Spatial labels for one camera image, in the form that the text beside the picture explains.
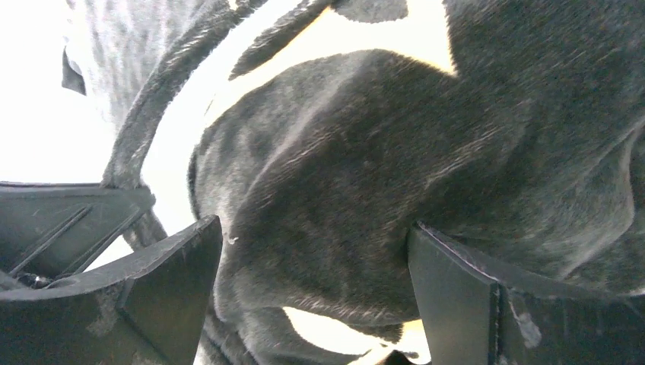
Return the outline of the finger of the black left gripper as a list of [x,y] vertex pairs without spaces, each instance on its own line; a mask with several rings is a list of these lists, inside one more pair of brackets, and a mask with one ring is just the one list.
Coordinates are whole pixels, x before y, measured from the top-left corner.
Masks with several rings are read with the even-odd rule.
[[40,289],[83,272],[151,210],[147,188],[1,184],[1,288]]

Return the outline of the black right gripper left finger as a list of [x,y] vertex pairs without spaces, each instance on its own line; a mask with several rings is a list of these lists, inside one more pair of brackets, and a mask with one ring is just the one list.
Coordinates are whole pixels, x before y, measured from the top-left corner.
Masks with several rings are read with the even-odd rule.
[[191,364],[222,245],[217,217],[43,289],[1,294],[3,364]]

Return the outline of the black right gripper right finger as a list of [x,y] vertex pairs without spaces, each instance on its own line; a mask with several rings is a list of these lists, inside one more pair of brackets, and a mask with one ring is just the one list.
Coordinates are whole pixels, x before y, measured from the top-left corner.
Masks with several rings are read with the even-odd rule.
[[435,364],[642,364],[644,298],[522,270],[423,224],[408,267]]

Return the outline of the white pillow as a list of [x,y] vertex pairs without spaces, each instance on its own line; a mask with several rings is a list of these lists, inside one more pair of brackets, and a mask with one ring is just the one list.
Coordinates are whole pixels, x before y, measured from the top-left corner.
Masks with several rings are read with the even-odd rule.
[[432,362],[407,238],[465,163],[446,2],[50,5],[1,3],[1,172],[155,199],[81,273],[214,216],[191,364]]

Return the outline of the black floral pillowcase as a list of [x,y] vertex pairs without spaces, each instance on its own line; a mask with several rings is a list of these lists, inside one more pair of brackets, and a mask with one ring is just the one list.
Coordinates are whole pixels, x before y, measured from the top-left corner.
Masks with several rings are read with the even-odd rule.
[[65,87],[148,186],[133,246],[216,215],[197,364],[426,364],[417,221],[644,291],[642,1],[70,1]]

